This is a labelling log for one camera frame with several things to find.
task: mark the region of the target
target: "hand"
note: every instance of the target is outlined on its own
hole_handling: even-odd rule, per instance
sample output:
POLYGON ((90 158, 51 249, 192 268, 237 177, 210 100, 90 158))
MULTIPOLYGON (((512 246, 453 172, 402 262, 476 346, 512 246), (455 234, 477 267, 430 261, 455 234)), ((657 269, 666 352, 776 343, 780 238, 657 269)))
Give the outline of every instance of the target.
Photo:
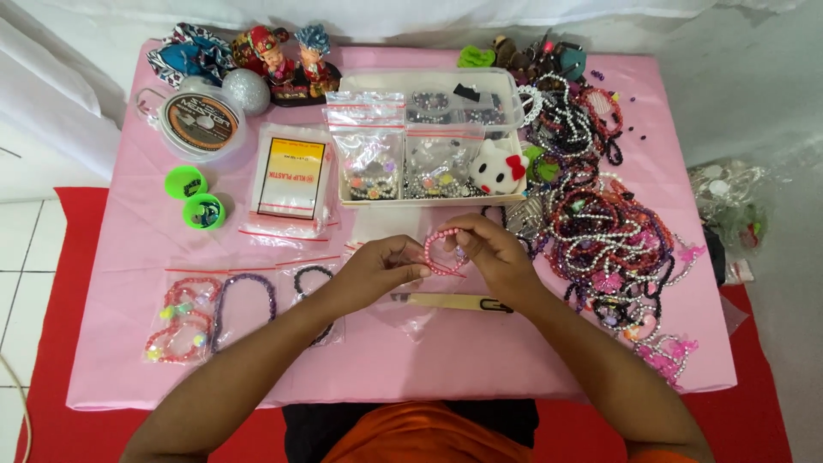
POLYGON ((518 310, 538 294, 549 293, 520 241, 500 225, 477 213, 457 216, 439 226, 439 232, 461 228, 446 238, 446 251, 460 245, 480 270, 491 296, 518 310))
POLYGON ((423 246, 406 235, 369 241, 314 295, 328 301, 335 318, 358 311, 401 284, 431 276, 425 265, 404 259, 422 254, 423 246))

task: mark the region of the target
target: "thread spool label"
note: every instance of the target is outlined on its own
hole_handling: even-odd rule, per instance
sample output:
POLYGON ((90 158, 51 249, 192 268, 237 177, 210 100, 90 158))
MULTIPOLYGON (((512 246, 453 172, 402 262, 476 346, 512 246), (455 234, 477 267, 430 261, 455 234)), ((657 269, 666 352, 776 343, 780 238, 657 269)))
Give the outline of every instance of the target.
POLYGON ((164 116, 170 137, 201 151, 217 151, 237 133, 235 112, 199 93, 170 97, 164 116))

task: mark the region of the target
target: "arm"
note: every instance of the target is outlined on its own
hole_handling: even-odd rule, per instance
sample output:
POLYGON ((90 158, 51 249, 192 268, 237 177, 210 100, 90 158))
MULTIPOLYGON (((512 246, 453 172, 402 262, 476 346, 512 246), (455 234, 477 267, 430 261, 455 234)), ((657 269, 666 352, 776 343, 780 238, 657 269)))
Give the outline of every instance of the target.
POLYGON ((661 449, 700 462, 714 461, 677 393, 641 358, 552 295, 513 235, 478 214, 455 217, 441 229, 453 227, 466 231, 447 246, 459 244, 491 294, 537 327, 592 405, 625 439, 629 456, 661 449))
POLYGON ((205 462, 329 323, 430 275, 424 265, 393 268, 407 247, 422 249, 407 236, 366 243, 314 294, 214 355, 146 418, 120 463, 205 462))

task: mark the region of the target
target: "silver glitter ball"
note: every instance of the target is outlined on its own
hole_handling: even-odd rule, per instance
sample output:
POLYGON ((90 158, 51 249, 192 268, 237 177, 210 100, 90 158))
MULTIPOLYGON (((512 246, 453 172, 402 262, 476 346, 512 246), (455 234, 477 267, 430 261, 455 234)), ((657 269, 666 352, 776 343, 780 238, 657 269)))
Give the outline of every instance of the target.
POLYGON ((250 69, 235 69, 223 79, 223 90, 231 95, 249 116, 261 115, 268 108, 271 92, 266 81, 250 69))
POLYGON ((186 76, 183 77, 183 80, 180 81, 180 85, 177 86, 178 91, 197 91, 203 88, 213 87, 214 84, 212 81, 208 80, 204 76, 186 76))

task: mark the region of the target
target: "white tiled floor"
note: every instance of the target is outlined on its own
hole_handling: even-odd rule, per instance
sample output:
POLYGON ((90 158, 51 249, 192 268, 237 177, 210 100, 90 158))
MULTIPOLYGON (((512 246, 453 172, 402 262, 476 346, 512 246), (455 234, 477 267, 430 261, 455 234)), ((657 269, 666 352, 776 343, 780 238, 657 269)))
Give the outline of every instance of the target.
MULTIPOLYGON (((0 203, 0 353, 28 392, 66 217, 57 200, 0 203)), ((12 463, 23 407, 0 367, 0 463, 12 463)))

